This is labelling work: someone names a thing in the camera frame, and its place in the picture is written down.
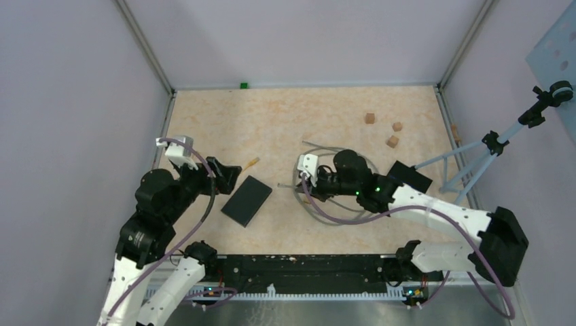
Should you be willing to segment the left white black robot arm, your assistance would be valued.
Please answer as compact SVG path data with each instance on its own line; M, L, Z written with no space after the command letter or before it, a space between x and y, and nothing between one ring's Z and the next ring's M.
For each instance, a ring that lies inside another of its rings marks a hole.
M214 157L206 160L207 165L198 168L174 167L177 178L163 168L142 176L135 212L120 229L99 325L165 325L195 284L217 274L216 250L194 242L162 286L145 297L151 273L170 257L167 248L176 235L176 221L200 195L208 196L212 206L215 196L234 190L242 168Z

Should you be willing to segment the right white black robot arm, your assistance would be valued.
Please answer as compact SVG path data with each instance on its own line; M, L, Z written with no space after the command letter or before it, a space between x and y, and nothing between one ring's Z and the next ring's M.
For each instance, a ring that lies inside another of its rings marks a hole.
M475 210L428 196L397 178L373 172L367 160L351 149L337 152L332 166L320 164L314 154L302 154L296 168L297 192L332 222L359 225L390 217L419 223L451 239L411 240L399 248L398 270L404 278L416 280L436 271L477 272L494 284L515 285L529 241L511 210L501 206ZM342 219L319 208L319 202L335 196L352 196L372 217Z

